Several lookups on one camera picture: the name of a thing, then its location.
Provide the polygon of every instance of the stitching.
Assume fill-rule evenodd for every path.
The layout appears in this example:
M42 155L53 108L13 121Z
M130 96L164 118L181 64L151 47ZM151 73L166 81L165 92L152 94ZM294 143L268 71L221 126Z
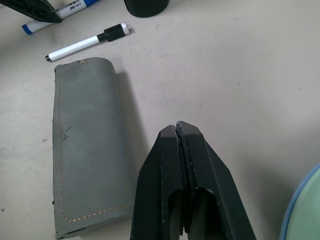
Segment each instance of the stitching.
M65 211L64 211L64 204L63 204L63 197L62 197L62 164L61 164L61 160L62 160L62 141L61 141L61 124L60 124L60 90L61 90L61 82L60 82L60 75L58 78L58 83L59 83L59 94L58 94L58 135L59 135L59 175L60 175L60 201L61 201L61 211L62 211L62 216L64 218L64 220L66 220L68 223L75 223L77 221L83 220L83 219L87 219L99 214L104 214L116 209L121 209L121 208L125 208L125 207L130 207L133 206L133 204L124 204L124 205L120 205L120 206L115 206L115 207L111 207L109 209L105 209L105 210L101 210L86 216L82 216L73 220L69 220L66 215L65 215Z

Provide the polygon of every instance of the black cylindrical object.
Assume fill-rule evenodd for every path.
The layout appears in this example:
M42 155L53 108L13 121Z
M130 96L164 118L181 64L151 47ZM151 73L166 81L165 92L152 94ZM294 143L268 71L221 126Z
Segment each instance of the black cylindrical object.
M129 13L138 18L152 17L161 13L169 0L124 0Z

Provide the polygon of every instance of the white marker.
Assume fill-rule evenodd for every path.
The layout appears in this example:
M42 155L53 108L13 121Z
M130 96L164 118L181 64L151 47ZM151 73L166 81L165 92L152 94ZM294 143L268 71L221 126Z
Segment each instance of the white marker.
M53 62L55 60L58 60L60 58L73 54L75 52L78 52L82 49L93 46L95 44L98 44L104 41L112 42L114 40L124 37L129 33L130 32L127 24L121 23L121 24L112 26L108 29L105 29L103 33L97 36L90 37L86 40L77 42L75 44L62 48L58 51L51 52L47 56L45 56L45 59L48 62Z
M70 15L75 14L76 12L79 12L80 10L91 6L96 1L98 0L74 0L73 2L70 2L67 5L56 9L55 12L61 19L65 19L66 17L69 17ZM27 34L30 35L50 26L51 24L54 23L32 20L22 25L22 28Z

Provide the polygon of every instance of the marker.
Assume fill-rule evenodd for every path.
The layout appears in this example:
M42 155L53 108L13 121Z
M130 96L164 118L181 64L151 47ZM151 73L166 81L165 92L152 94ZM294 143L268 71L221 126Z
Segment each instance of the marker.
M74 0L69 4L62 6L55 10L56 14L61 18L65 19L76 12L79 12L82 9L85 9L92 4L94 4L98 0ZM22 25L22 29L28 34L33 34L41 29L44 29L50 25L54 24L53 22L43 22L32 20L24 25Z
M47 56L45 56L45 59L48 62L53 62L55 60L58 60L60 58L73 54L75 52L78 52L82 49L93 46L95 44L98 44L104 41L112 42L114 40L120 39L129 33L130 32L127 24L121 23L105 29L104 32L99 35L90 37L86 40L64 47L58 51L51 52Z

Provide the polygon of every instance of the blue marker cap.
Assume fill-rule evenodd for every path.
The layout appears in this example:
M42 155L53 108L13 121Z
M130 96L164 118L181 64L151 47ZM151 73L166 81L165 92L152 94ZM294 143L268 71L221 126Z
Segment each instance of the blue marker cap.
M22 29L26 32L26 34L31 35L33 32L30 31L26 24L22 25Z
M94 4L95 2L97 2L98 0L83 0L85 5L87 7L91 6L92 4Z

